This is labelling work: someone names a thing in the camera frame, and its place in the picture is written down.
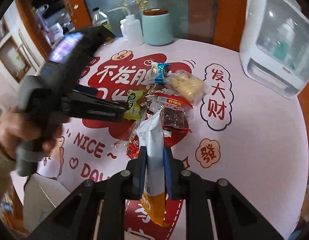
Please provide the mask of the person left hand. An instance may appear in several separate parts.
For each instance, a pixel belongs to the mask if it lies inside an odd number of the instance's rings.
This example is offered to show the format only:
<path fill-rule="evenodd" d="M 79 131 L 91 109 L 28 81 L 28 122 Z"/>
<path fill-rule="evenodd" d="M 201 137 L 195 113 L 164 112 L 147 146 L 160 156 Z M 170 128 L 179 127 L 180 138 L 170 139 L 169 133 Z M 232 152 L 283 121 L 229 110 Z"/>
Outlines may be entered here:
<path fill-rule="evenodd" d="M 16 107 L 0 117 L 0 151 L 16 160 L 16 149 L 21 141 L 31 141 L 42 136 L 42 129 L 24 118 Z"/>

